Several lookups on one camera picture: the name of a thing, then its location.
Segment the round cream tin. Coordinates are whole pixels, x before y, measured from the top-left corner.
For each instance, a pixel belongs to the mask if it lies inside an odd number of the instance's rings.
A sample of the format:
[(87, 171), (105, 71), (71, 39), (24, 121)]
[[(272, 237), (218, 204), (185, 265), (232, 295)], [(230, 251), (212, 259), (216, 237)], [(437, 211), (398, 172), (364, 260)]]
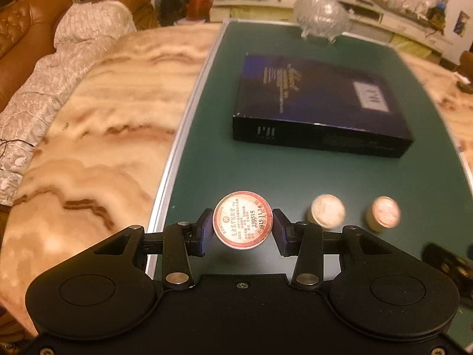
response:
[(325, 229), (340, 227), (346, 217), (343, 202), (330, 194), (319, 195), (307, 211), (307, 220)]

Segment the open black box white liner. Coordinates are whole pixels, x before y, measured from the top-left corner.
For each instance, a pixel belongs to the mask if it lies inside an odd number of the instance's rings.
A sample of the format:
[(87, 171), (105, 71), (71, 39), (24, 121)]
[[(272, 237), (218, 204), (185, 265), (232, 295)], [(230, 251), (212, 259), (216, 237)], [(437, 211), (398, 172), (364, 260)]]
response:
[(472, 265), (438, 244), (429, 243), (422, 249), (422, 261), (447, 275), (463, 299), (472, 300)]

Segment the round tin red label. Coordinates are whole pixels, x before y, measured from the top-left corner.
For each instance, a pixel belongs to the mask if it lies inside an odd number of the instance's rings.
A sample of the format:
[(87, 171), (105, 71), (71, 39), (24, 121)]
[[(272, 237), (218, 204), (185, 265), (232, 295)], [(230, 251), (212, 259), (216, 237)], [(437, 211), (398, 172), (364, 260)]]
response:
[(366, 209), (367, 226), (376, 233), (396, 227), (401, 219), (398, 203), (388, 196), (377, 197)]
[(273, 228), (269, 203), (252, 191), (234, 191), (217, 204), (213, 230), (231, 249), (248, 250), (262, 244)]

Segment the dark blue box lid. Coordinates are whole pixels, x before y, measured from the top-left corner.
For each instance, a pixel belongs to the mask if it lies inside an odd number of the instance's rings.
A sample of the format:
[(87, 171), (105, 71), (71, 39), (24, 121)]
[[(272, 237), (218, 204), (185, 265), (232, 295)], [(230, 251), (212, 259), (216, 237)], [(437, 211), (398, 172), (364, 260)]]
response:
[(354, 68), (247, 54), (236, 96), (239, 141), (390, 158), (414, 142), (388, 82)]

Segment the brown leather sofa left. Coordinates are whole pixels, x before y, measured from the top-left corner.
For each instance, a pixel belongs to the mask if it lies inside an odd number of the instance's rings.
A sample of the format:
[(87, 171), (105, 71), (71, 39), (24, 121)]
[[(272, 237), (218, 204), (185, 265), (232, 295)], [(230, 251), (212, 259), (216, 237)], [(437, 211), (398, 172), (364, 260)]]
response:
[[(85, 0), (102, 2), (106, 0)], [(131, 11), (138, 30), (157, 26), (152, 0), (116, 0)], [(1, 8), (1, 109), (32, 74), (42, 57), (53, 54), (54, 34), (72, 0), (16, 0)]]

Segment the white TV cabinet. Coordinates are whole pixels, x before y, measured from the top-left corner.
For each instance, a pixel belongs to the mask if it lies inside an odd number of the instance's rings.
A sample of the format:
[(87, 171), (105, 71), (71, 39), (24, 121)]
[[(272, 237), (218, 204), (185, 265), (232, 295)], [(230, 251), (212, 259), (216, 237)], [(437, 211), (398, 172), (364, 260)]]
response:
[(213, 0), (209, 19), (294, 22), (327, 37), (346, 32), (375, 43), (420, 46), (427, 58), (440, 60), (451, 44), (440, 31), (358, 0)]

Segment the crystal glass lidded bowl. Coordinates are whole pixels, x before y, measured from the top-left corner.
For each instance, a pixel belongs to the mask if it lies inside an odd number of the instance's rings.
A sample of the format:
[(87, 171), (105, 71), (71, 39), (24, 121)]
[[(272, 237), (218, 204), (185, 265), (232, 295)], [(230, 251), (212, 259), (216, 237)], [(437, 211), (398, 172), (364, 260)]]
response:
[(324, 38), (332, 44), (349, 24), (349, 14), (337, 0), (297, 0), (294, 17), (301, 28), (301, 37)]

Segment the blue water bottle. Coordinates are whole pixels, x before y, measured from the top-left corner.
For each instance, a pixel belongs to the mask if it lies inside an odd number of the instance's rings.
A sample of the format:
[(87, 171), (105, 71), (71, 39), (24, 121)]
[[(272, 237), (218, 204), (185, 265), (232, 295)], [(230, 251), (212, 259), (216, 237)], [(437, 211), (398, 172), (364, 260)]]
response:
[(435, 0), (435, 7), (439, 10), (446, 10), (449, 0)]

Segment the black remote control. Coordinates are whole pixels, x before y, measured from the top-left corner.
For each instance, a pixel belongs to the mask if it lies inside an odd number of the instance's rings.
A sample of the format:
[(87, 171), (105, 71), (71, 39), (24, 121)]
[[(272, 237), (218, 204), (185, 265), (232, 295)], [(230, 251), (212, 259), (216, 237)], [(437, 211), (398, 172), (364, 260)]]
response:
[(470, 84), (466, 84), (466, 83), (463, 83), (461, 81), (458, 81), (456, 83), (456, 86), (458, 87), (458, 89), (461, 91), (461, 92), (464, 92), (464, 93), (467, 93), (469, 95), (472, 95), (473, 94), (473, 85), (470, 83)]

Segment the red plastic bag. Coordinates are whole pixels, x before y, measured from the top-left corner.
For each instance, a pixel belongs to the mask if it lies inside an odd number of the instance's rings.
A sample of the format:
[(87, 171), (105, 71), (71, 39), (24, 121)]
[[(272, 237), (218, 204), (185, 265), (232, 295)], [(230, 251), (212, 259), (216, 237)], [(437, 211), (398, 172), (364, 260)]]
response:
[(208, 20), (211, 0), (189, 0), (186, 18), (190, 21)]

